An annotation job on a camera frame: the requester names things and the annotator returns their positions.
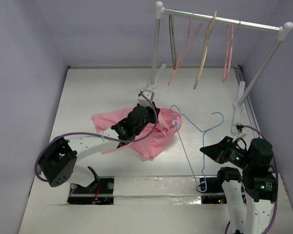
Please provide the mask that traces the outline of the pink t shirt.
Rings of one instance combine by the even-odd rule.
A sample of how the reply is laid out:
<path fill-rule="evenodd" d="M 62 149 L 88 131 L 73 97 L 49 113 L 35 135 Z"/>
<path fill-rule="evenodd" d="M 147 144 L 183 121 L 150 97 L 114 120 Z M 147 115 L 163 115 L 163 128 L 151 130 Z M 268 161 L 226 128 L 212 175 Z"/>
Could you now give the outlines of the pink t shirt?
<path fill-rule="evenodd" d="M 130 108 L 117 111 L 95 114 L 92 121 L 96 132 L 100 133 L 120 120 L 127 117 Z M 143 159 L 153 159 L 158 156 L 172 141 L 173 136 L 182 126 L 181 115 L 168 108 L 161 108 L 158 115 L 158 124 L 152 134 L 142 141 L 130 143 L 120 149 L 131 148 L 135 150 Z"/>

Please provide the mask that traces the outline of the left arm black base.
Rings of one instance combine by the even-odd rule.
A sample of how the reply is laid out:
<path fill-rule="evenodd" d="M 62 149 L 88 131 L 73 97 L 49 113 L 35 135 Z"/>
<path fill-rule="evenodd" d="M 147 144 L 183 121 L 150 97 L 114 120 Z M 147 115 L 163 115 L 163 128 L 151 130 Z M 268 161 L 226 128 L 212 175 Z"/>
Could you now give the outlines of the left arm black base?
<path fill-rule="evenodd" d="M 99 177 L 96 171 L 88 166 L 93 181 L 86 187 L 71 184 L 67 202 L 70 205 L 113 205 L 114 177 Z"/>

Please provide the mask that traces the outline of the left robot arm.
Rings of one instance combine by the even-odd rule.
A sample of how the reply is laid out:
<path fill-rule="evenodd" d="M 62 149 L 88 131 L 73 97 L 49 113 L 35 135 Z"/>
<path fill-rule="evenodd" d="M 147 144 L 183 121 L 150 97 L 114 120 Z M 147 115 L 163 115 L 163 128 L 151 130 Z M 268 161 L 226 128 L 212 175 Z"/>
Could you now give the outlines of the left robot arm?
<path fill-rule="evenodd" d="M 148 124 L 158 123 L 159 108 L 137 105 L 127 117 L 100 133 L 79 132 L 81 138 L 67 139 L 64 134 L 53 139 L 39 154 L 35 163 L 44 177 L 41 179 L 51 187 L 58 187 L 67 181 L 77 181 L 75 164 L 104 150 L 118 149 L 130 143 L 144 140 L 142 131 Z"/>

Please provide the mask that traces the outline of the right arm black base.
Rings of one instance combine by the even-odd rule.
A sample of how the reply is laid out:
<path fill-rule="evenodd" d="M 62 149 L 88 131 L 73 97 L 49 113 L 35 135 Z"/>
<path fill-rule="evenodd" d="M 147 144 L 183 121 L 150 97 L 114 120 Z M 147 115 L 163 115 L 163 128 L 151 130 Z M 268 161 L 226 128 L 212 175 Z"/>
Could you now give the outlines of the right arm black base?
<path fill-rule="evenodd" d="M 202 204 L 226 204 L 226 196 L 215 176 L 199 178 L 197 191 L 201 193 Z"/>

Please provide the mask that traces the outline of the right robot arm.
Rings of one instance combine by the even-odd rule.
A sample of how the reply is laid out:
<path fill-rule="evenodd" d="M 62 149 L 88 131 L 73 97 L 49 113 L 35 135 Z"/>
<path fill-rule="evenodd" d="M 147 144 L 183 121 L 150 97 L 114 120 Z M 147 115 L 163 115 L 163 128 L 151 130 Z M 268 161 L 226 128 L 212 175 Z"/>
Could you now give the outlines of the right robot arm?
<path fill-rule="evenodd" d="M 241 138 L 224 137 L 200 151 L 219 164 L 231 163 L 217 172 L 215 186 L 224 191 L 230 221 L 227 234 L 267 234 L 277 212 L 278 175 L 270 171 L 272 145 L 254 138 L 241 148 Z"/>

